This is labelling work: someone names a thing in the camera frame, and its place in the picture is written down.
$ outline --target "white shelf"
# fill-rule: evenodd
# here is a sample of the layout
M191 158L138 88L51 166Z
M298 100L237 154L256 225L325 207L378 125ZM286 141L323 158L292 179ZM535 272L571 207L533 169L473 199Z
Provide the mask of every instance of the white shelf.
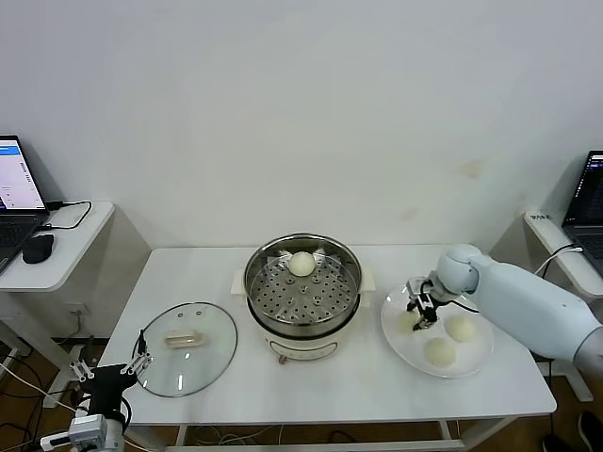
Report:
M524 220L550 253L572 243L561 227L559 212L530 211L524 214ZM581 253L568 252L555 260L580 293L590 298L603 297L603 278Z
M379 311L388 293L435 267L442 246L352 247L374 274L377 290L359 310L342 347L312 363L278 364L261 333L230 294L234 272L253 249L155 250L132 293L100 365L127 363L139 330L171 306L216 303L238 330L235 356L201 392L164 398L139 385L124 395L133 425L412 422L553 412L555 399L530 352L495 327L495 350L485 367L464 379L415 370L386 343Z
M85 204L63 207L48 220L55 226L71 226L86 211ZM93 202L84 221L75 229L53 230L55 243L51 256L39 264L26 264L19 255L0 274L0 292L52 292L67 281L94 238L113 214L111 202Z

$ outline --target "lid handle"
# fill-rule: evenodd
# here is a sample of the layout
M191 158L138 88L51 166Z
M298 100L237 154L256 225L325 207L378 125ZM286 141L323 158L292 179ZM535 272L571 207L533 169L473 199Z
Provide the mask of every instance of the lid handle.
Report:
M196 330L169 331L165 341L169 348L200 347L207 343L207 336Z

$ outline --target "white robotic arm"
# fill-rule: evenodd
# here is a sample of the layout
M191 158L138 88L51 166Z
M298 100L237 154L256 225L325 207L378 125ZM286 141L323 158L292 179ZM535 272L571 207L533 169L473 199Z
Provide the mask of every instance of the white robotic arm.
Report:
M584 300L557 285L470 245L443 254L427 281L435 305L464 295L485 318L535 353L603 376L603 325ZM411 298L423 290L418 292L411 290Z

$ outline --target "laptop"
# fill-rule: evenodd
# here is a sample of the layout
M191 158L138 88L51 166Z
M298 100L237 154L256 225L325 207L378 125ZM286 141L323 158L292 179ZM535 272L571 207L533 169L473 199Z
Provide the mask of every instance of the laptop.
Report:
M603 276L603 151L589 152L562 227Z
M0 272L48 216L19 139L0 136Z

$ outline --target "stainless steel pot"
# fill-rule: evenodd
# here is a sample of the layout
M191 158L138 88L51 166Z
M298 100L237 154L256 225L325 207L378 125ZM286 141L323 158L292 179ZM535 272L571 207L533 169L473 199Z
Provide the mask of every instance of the stainless steel pot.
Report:
M289 259L298 251L315 258L317 266L308 276L294 276L288 270ZM346 246L321 235L272 240L253 254L243 280L253 318L286 339L332 334L348 324L360 304L358 259Z

